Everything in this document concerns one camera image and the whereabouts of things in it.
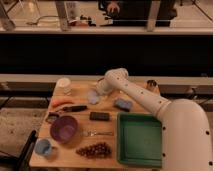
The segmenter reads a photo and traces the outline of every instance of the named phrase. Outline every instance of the floor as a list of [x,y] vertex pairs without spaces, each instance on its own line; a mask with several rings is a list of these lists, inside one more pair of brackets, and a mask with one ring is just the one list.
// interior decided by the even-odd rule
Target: floor
[[[6,100],[8,97],[1,97],[0,106]],[[47,106],[45,98],[10,98],[0,110],[0,150],[18,157],[31,131],[39,130]],[[0,171],[10,170],[11,168],[0,166]]]
[[[197,0],[197,6],[191,0],[177,0],[175,8],[177,17],[171,21],[171,28],[213,28],[213,1]],[[103,11],[98,9],[97,1],[78,1],[77,15],[91,17],[97,26],[110,24],[111,20],[105,20]],[[36,22],[41,16],[44,17],[38,23],[40,27],[59,27],[56,7],[53,1],[25,0],[18,3],[9,13],[17,26],[29,26],[29,22]]]

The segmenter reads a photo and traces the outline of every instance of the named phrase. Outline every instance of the brown object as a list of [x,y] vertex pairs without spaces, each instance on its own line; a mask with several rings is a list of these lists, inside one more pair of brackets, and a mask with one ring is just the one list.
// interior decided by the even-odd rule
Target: brown object
[[[88,106],[86,111],[81,111],[78,113],[67,112],[66,115],[71,115],[75,117],[79,123],[79,129],[72,141],[66,145],[61,145],[54,141],[50,136],[50,124],[45,120],[41,125],[38,140],[41,138],[47,138],[52,146],[54,147],[53,155],[48,159],[41,157],[33,152],[30,159],[31,167],[68,167],[68,168],[128,168],[126,165],[122,165],[117,161],[117,114],[120,112],[119,109],[113,107],[113,102],[116,98],[124,98],[131,100],[133,107],[131,109],[132,113],[148,113],[130,97],[120,91],[114,91],[107,97],[101,97],[100,102],[97,105],[89,104],[87,100],[88,91],[94,87],[94,81],[72,81],[72,94],[70,98],[75,102],[75,104],[85,104]],[[145,88],[146,83],[135,82],[137,85]],[[55,88],[53,92],[53,97],[51,101],[55,98],[59,98],[63,95],[62,90]],[[51,105],[49,105],[47,114],[53,111]],[[90,121],[89,114],[91,111],[97,112],[107,112],[110,113],[110,121],[100,122],[100,121]],[[114,132],[113,136],[98,135],[92,137],[85,137],[82,135],[83,130],[97,131],[97,132]],[[76,150],[82,147],[88,146],[89,144],[96,144],[97,142],[105,142],[111,148],[110,157],[99,159],[87,159],[76,154]]]
[[157,85],[157,82],[155,80],[148,80],[147,85],[146,85],[146,89],[153,92],[157,86],[158,85]]

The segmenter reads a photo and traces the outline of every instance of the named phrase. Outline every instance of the green tray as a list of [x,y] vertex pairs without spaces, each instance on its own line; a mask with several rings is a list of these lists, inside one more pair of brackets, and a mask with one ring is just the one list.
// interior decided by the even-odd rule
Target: green tray
[[117,160],[121,164],[162,166],[161,122],[151,115],[119,113]]

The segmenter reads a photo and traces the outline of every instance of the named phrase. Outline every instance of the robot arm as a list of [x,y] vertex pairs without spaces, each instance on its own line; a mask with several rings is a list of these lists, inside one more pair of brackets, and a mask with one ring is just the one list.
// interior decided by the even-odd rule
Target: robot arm
[[169,101],[126,78],[127,70],[109,70],[97,84],[101,95],[122,90],[162,122],[163,171],[213,171],[210,127],[203,109],[187,99]]

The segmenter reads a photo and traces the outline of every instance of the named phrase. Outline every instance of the grapes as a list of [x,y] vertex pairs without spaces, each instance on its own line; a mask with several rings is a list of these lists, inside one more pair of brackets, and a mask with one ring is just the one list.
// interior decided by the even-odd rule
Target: grapes
[[105,142],[79,148],[76,153],[87,158],[107,158],[111,155],[111,148]]

